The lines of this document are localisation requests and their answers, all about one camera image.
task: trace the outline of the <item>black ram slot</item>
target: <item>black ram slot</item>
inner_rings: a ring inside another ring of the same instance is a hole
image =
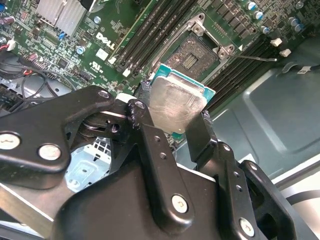
[[[161,45],[164,43],[166,38],[172,33],[172,31],[177,27],[180,21],[183,19],[185,14],[190,10],[190,8],[197,3],[197,0],[187,0],[183,3],[183,5],[177,9],[176,13],[170,21],[166,24],[166,26],[161,30],[160,34],[154,39],[151,47],[146,48],[144,51],[144,56],[141,56],[133,65],[133,69],[135,69],[133,75],[137,75],[143,69],[143,67],[148,63],[150,58],[156,53]]]
[[[171,0],[159,1],[154,10],[148,15],[143,24],[136,31],[134,36],[130,39],[128,44],[123,48],[120,53],[119,62],[122,60],[126,61],[126,57],[135,50],[136,46],[140,43],[140,41],[148,34],[153,24],[163,15],[163,12],[166,11],[167,7],[171,3]]]
[[[274,58],[279,55],[276,48],[269,44],[266,38],[259,38],[243,54],[243,56],[257,56],[261,58]],[[213,99],[208,103],[207,109],[211,112],[228,100],[233,94],[241,93],[253,77],[268,70],[273,66],[272,62],[262,62],[252,59],[236,58],[225,70],[223,70],[208,87],[216,91]]]
[[[139,59],[139,57],[146,52],[151,42],[160,34],[161,29],[163,29],[164,26],[166,25],[167,19],[170,19],[176,13],[177,11],[176,9],[182,4],[183,4],[183,1],[179,0],[174,5],[171,5],[163,13],[163,15],[156,22],[156,24],[147,33],[147,36],[144,37],[143,40],[136,46],[134,52],[131,54],[130,58],[128,59],[126,66],[128,66],[130,63],[135,63],[137,59]]]

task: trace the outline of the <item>cable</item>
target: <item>cable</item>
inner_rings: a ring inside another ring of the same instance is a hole
[[[67,79],[66,77],[64,77],[62,74],[58,73],[58,72],[55,72],[55,71],[51,71],[51,70],[39,70],[39,69],[36,69],[36,68],[33,68],[33,67],[28,67],[28,66],[23,66],[23,65],[14,65],[14,64],[8,64],[8,63],[3,63],[1,62],[0,65],[3,65],[3,66],[7,66],[7,67],[12,67],[12,68],[19,68],[19,69],[26,69],[26,70],[32,70],[36,73],[49,73],[49,74],[54,74],[54,75],[57,75],[59,76],[60,78],[64,79],[65,81],[67,81],[70,85],[71,85],[71,88],[72,90],[77,90],[76,87],[72,84],[72,82]]]
[[[263,58],[263,57],[257,57],[257,56],[242,56],[242,55],[233,55],[236,58],[240,59],[252,59],[252,60],[257,60],[257,61],[262,61],[262,62],[277,62],[277,58]]]

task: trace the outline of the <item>silver heatsink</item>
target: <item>silver heatsink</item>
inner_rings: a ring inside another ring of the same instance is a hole
[[[83,19],[86,9],[79,0],[41,0],[36,13],[53,27],[72,36]]]

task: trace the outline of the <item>mounting hole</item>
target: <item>mounting hole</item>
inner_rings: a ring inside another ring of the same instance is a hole
[[[163,159],[163,160],[166,160],[167,159],[167,155],[164,152],[161,152],[160,153],[160,158]]]
[[[101,97],[105,98],[105,99],[108,99],[108,98],[109,98],[109,94],[108,94],[106,91],[103,91],[103,90],[101,90],[101,91],[99,92],[99,95],[100,95]]]
[[[154,140],[159,143],[160,142],[160,137],[154,136]]]
[[[119,124],[115,123],[115,124],[112,125],[111,132],[115,134],[115,133],[117,133],[119,131],[119,129],[120,129]]]
[[[239,192],[242,192],[242,187],[240,185],[236,185],[235,187]]]
[[[235,175],[237,178],[240,178],[239,173],[237,173],[236,171],[233,172],[233,175]]]
[[[69,141],[71,138],[71,132],[68,132],[67,134],[65,134],[65,136],[66,136],[66,139]]]
[[[134,104],[135,104],[137,107],[141,108],[141,109],[144,109],[144,108],[145,108],[145,105],[144,105],[142,102],[140,102],[140,101],[136,101]]]

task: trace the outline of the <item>white connector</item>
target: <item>white connector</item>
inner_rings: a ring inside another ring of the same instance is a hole
[[[15,47],[16,47],[16,41],[12,38],[12,39],[10,39],[7,43],[6,43],[7,45],[8,45],[8,47],[7,47],[7,51],[12,51],[13,49],[15,49]]]
[[[281,38],[277,38],[277,39],[271,40],[270,43],[271,45],[278,47],[280,44],[282,44],[282,40]]]
[[[288,57],[290,54],[291,54],[291,50],[288,48],[280,52],[280,55],[285,58]]]

